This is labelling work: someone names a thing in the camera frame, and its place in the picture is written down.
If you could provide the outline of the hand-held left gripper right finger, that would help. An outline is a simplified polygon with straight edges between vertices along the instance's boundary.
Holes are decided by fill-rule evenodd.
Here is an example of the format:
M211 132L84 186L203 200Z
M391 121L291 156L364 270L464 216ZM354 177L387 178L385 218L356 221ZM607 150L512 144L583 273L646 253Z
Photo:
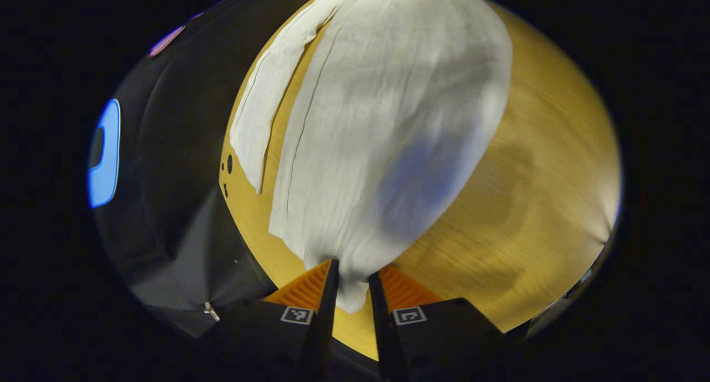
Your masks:
M502 332L465 298L442 299L388 265L368 279L384 381L472 381L495 355L522 342L524 322Z

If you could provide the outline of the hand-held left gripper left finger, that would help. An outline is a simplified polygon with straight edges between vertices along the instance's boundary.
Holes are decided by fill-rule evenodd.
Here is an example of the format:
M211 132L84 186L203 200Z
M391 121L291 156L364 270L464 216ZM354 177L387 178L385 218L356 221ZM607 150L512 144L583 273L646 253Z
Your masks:
M256 381L326 380L338 267L329 259L266 298L223 310L211 347Z

